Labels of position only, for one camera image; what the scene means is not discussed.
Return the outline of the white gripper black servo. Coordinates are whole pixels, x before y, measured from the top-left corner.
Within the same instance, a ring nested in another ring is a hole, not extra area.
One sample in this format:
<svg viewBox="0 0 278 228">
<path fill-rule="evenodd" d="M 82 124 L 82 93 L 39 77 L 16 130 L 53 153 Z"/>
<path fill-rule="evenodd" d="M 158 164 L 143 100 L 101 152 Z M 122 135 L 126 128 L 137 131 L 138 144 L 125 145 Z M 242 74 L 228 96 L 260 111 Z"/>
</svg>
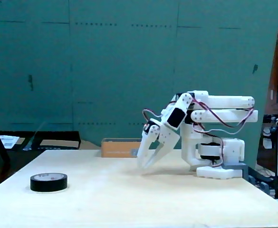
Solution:
<svg viewBox="0 0 278 228">
<path fill-rule="evenodd" d="M 144 109 L 143 115 L 147 123 L 143 127 L 142 140 L 137 153 L 137 164 L 139 168 L 149 168 L 160 159 L 170 153 L 180 136 L 176 131 L 187 116 L 187 110 L 192 103 L 192 96 L 183 93 L 175 96 L 160 115 L 156 115 L 150 109 Z M 155 141 L 160 143 L 151 154 L 149 147 Z"/>
</svg>

